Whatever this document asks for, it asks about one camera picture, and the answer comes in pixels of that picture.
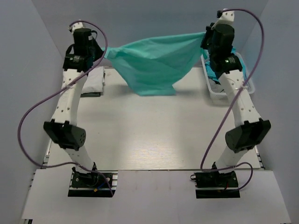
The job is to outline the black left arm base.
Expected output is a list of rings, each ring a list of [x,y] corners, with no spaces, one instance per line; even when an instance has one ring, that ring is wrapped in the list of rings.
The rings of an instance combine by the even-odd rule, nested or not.
[[[73,167],[68,197],[113,197],[117,188],[118,172],[108,171],[102,174],[80,173]]]

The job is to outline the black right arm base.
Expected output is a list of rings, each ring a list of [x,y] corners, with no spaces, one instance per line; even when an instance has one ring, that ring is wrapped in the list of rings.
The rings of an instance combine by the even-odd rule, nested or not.
[[[235,171],[197,172],[190,176],[195,181],[197,199],[240,198],[239,184]]]

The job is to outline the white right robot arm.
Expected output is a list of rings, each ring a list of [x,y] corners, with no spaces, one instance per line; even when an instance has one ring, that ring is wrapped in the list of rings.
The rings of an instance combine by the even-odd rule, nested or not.
[[[257,112],[246,89],[241,62],[232,53],[234,36],[232,26],[211,23],[201,43],[208,51],[210,67],[227,95],[229,112],[235,121],[234,129],[225,134],[226,148],[213,165],[216,171],[211,174],[211,181],[216,186],[227,182],[227,173],[234,171],[239,160],[260,144],[271,128],[270,121]]]

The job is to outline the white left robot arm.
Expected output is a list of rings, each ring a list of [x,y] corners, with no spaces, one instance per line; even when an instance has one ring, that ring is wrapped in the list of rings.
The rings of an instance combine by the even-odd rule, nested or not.
[[[74,162],[73,171],[83,173],[82,179],[88,186],[96,185],[99,175],[93,171],[96,165],[84,146],[86,131],[77,126],[77,112],[87,80],[84,73],[103,55],[92,33],[89,28],[73,29],[74,43],[67,49],[63,64],[63,92],[51,120],[43,125],[51,140]]]

